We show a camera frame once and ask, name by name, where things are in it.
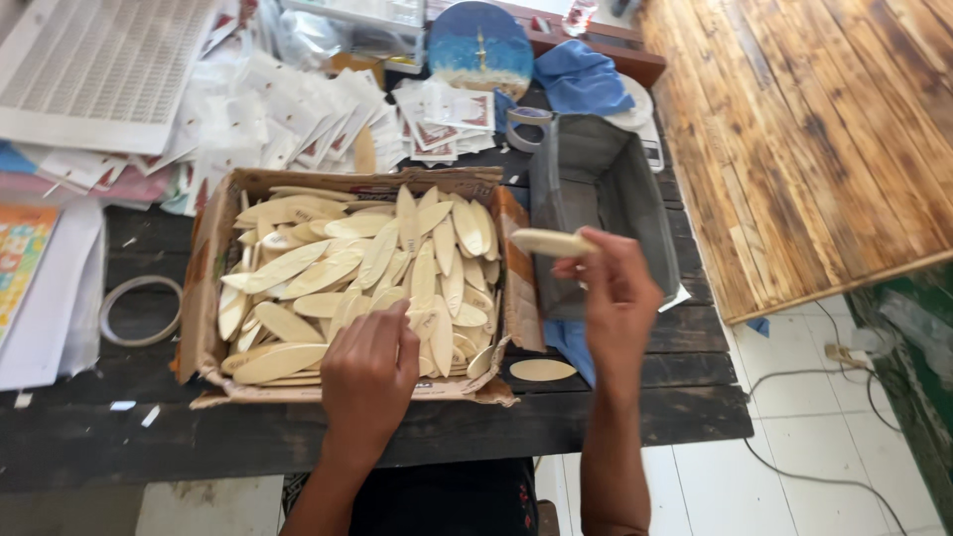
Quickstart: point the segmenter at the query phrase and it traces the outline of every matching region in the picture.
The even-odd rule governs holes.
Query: cardboard box
[[[175,352],[177,377],[185,382],[194,373],[218,387],[193,401],[192,408],[226,402],[320,402],[320,386],[254,387],[240,385],[221,373],[227,344],[218,336],[217,311],[221,292],[219,278],[240,258],[233,224],[240,212],[240,192],[252,203],[270,195],[272,186],[309,186],[350,192],[361,198],[393,199],[401,184],[421,195],[433,186],[442,192],[476,199],[490,208],[500,236],[506,269],[501,272],[503,322],[497,330],[497,350],[489,372],[480,378],[427,379],[417,384],[414,400],[471,400],[511,405],[517,402],[497,376],[503,351],[512,340],[521,347],[542,350],[542,334],[536,306],[533,263],[506,239],[516,228],[529,224],[526,212],[504,187],[497,186],[500,168],[410,169],[389,175],[306,174],[288,171],[235,169],[215,189],[205,210],[195,219],[192,258],[186,272],[182,299],[181,341]]]

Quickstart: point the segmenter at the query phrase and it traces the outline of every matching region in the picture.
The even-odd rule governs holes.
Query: dark wooden table
[[[502,165],[504,182],[525,184],[529,156],[491,149],[459,165]],[[671,169],[657,175],[692,298],[659,315],[642,374],[645,445],[751,437],[744,395],[735,383],[711,291]],[[152,207],[111,207],[107,289],[136,276],[183,280],[192,219]],[[131,238],[136,242],[123,247]],[[112,312],[118,334],[137,339],[174,315],[171,291],[127,294]],[[245,477],[310,470],[326,427],[319,404],[229,404],[192,411],[207,385],[179,385],[169,362],[175,342],[127,349],[103,340],[96,370],[51,387],[31,389],[29,407],[13,409],[15,393],[0,393],[0,491],[86,484],[125,484]],[[561,357],[554,351],[556,359]],[[383,466],[431,464],[579,452],[591,391],[579,375],[527,382],[509,364],[538,357],[511,346],[503,379],[521,402],[510,408],[474,402],[412,402],[384,453]],[[113,401],[136,401],[110,411]],[[141,425],[155,405],[152,426]]]

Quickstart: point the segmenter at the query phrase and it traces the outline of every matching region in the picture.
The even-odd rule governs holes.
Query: left hand
[[[404,316],[406,299],[357,317],[342,329],[321,363],[325,447],[371,466],[394,435],[420,375],[420,339]]]

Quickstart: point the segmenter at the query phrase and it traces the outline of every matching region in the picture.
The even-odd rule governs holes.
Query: hand
[[[582,229],[582,236],[598,251],[583,258],[558,259],[553,275],[581,279],[589,287],[586,341],[596,367],[596,384],[614,401],[635,403],[642,353],[664,295],[649,273],[637,240],[589,227]]]
[[[420,339],[408,327],[406,299],[357,317],[321,363],[329,450],[373,466],[407,413],[419,377]]]

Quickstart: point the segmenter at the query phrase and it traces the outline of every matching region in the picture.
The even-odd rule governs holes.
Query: blue cloth
[[[493,88],[494,111],[497,117],[497,132],[506,132],[506,113],[517,106],[517,102],[510,98],[510,95],[502,92],[499,88]]]
[[[547,346],[553,346],[575,366],[590,387],[596,386],[596,368],[586,345],[586,322],[581,320],[544,320],[542,333]]]
[[[761,318],[753,319],[746,322],[748,327],[757,331],[758,333],[764,335],[765,337],[770,337],[771,334],[771,320]]]
[[[560,113],[611,115],[636,106],[608,56],[577,39],[563,41],[536,60],[533,77]]]

